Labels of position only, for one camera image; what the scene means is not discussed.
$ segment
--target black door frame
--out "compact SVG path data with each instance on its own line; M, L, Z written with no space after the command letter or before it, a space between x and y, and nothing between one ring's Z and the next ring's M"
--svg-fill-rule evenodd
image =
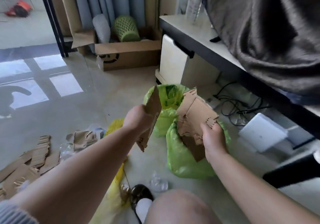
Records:
M63 34L57 19L56 12L54 10L54 5L52 0L43 0L45 10L48 14L50 24L54 33L54 37L56 38L58 48L62 57L69 57L68 52L70 49L66 46L66 43L63 38Z

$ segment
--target gray sleeve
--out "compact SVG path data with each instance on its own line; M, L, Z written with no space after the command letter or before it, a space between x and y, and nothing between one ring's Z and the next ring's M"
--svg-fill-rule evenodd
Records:
M25 210L11 203L9 200L0 202L0 224L38 224Z

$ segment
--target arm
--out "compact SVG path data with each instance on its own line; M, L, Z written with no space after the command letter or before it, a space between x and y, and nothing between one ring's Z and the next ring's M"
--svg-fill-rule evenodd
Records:
M252 224L319 224L320 218L230 156L220 125L201 125L206 158Z
M62 162L11 201L41 224L87 224L126 155L151 123L144 105L135 106L122 128Z

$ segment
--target green plastic bag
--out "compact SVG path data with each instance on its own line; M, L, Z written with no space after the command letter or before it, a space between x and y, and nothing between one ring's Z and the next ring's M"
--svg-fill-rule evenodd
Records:
M224 129L227 145L230 136ZM182 143L177 129L177 121L174 121L167 134L167 166L170 171L180 178L205 179L215 175L213 168L206 159L196 162L190 150Z
M153 90L154 87L149 89L143 99L143 104L147 103ZM178 118L176 110L183 100L183 93L189 89L179 84L170 84L158 85L158 90L162 110L153 129L156 137L165 136L173 121Z

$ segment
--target white router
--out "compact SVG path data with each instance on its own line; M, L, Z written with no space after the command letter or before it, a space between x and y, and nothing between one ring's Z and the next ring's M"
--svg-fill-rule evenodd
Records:
M288 137L288 131L262 113L258 113L239 131L239 136L248 141L258 152Z

